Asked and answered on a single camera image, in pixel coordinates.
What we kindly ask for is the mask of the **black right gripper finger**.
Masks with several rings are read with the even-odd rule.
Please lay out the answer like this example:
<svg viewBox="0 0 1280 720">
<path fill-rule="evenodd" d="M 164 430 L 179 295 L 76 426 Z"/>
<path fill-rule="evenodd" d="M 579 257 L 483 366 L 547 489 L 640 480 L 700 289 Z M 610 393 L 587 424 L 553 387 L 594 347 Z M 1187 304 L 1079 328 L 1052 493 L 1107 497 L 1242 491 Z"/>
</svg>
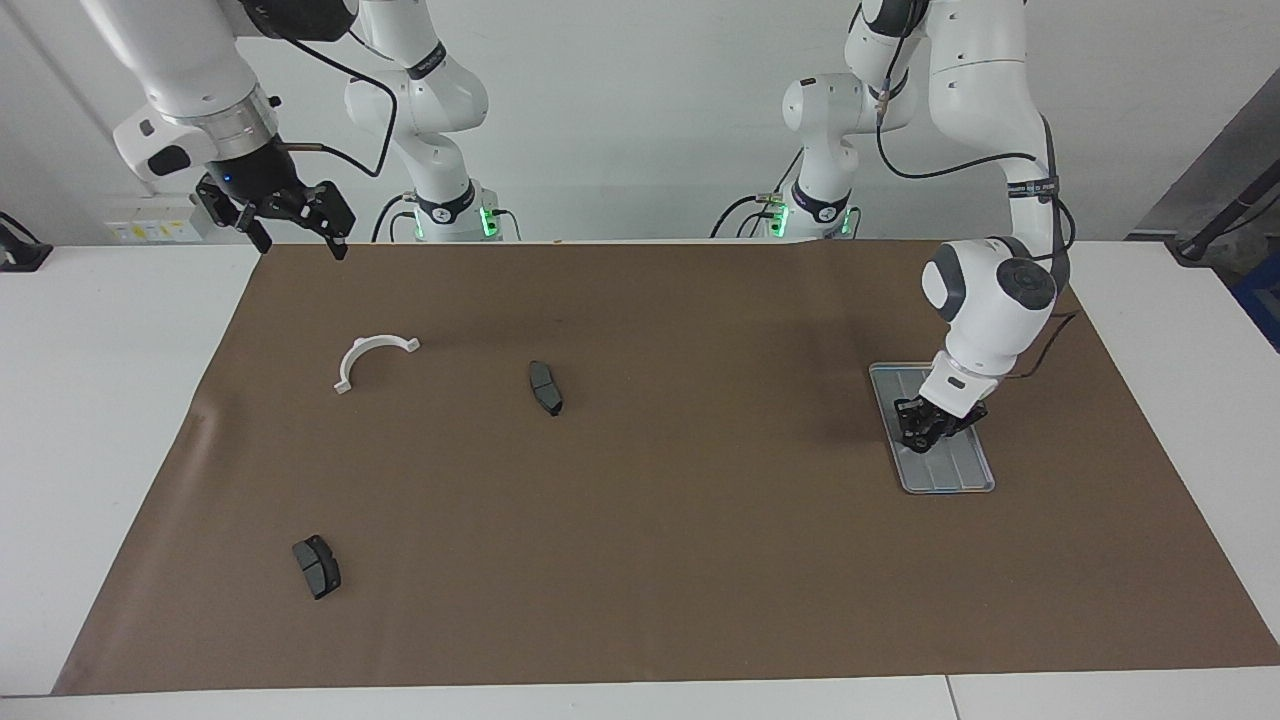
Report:
<svg viewBox="0 0 1280 720">
<path fill-rule="evenodd" d="M 333 182 L 279 190 L 262 201 L 262 218 L 284 220 L 319 236 L 332 256 L 343 261 L 356 215 Z"/>
<path fill-rule="evenodd" d="M 260 222 L 252 202 L 238 208 L 214 178 L 201 178 L 195 186 L 193 199 L 216 227 L 244 234 L 260 254 L 270 251 L 273 238 Z"/>
</svg>

